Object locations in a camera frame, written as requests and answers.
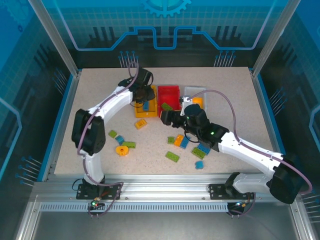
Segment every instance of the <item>glass panel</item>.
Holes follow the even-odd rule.
[[[317,0],[300,2],[261,71],[286,152],[313,184],[320,171],[320,33]]]
[[[80,68],[252,67],[286,3],[44,1]]]
[[[0,32],[0,239],[12,240],[70,73],[28,1],[0,1]]]

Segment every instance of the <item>blue lego brick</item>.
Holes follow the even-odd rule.
[[[203,169],[204,168],[203,161],[196,161],[194,165],[195,165],[195,169]]]
[[[207,148],[205,146],[203,146],[201,143],[199,143],[199,145],[197,146],[198,149],[200,149],[202,152],[205,153],[205,155],[208,155],[210,153],[210,148]]]
[[[124,138],[121,135],[116,136],[115,140],[118,142],[119,145],[122,145],[124,143],[124,141],[125,141]]]
[[[149,111],[149,101],[146,101],[144,104],[143,104],[143,111],[147,112]]]
[[[183,140],[182,140],[182,142],[180,144],[180,148],[186,149],[188,143],[189,143],[188,138],[186,136],[184,136],[184,138],[183,138]]]

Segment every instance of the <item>speckled white tabletop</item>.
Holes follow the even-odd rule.
[[[267,128],[258,103],[257,95],[247,67],[175,67],[147,68],[154,75],[155,85],[203,86],[215,89],[228,96],[237,117],[238,135],[258,146],[272,149]],[[79,109],[87,110],[114,91],[119,81],[128,78],[128,70],[123,68],[83,69],[76,90],[72,110],[67,123],[61,150],[55,168],[55,174],[82,174],[82,161],[77,156],[71,133],[75,113]],[[211,122],[229,128],[233,118],[229,105],[219,95],[208,93],[207,116]],[[182,129],[162,124],[158,117],[145,118],[147,126],[137,130],[134,123],[135,110],[128,105],[122,108],[106,126],[106,144],[101,151],[102,168],[105,174],[204,174],[258,172],[257,169],[235,157],[210,151],[205,156],[204,169],[196,170],[199,159],[191,151],[197,146],[189,143],[186,149],[167,144],[168,136],[183,135]],[[108,136],[115,130],[126,141],[136,142],[136,148],[130,149],[125,157],[118,156],[115,148],[118,143]],[[167,159],[171,151],[180,156],[177,163]]]

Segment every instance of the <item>red bin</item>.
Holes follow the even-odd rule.
[[[180,89],[177,85],[158,86],[158,117],[160,118],[163,103],[168,104],[173,110],[180,110]]]

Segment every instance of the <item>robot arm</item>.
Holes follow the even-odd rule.
[[[129,105],[131,102],[144,103],[155,98],[155,93],[151,86],[148,85],[150,78],[153,79],[152,73],[140,68],[134,84],[125,89],[132,81],[132,77],[121,81],[118,84],[118,87],[112,94],[106,97],[106,99],[110,98],[112,95],[115,96],[102,107],[100,106],[106,99],[87,111],[80,109],[76,112],[71,139],[77,148],[85,124],[91,115],[100,108],[91,122],[91,128],[86,131],[80,150],[80,153],[85,156],[85,166],[88,174],[94,181],[101,183],[105,177],[101,167],[100,151],[106,142],[105,126],[107,125],[107,122],[120,109]],[[91,185],[95,185],[95,183],[93,183],[86,174],[84,175],[84,180]]]
[[[181,111],[163,111],[161,114],[163,124],[182,128],[185,133],[197,137],[205,147],[232,155],[264,173],[250,175],[233,173],[225,184],[225,191],[231,198],[239,193],[271,193],[283,203],[293,203],[303,180],[296,172],[275,158],[298,168],[299,161],[296,157],[283,156],[281,153],[236,138],[227,128],[210,122],[205,111],[190,101],[192,100],[188,97],[182,98]]]

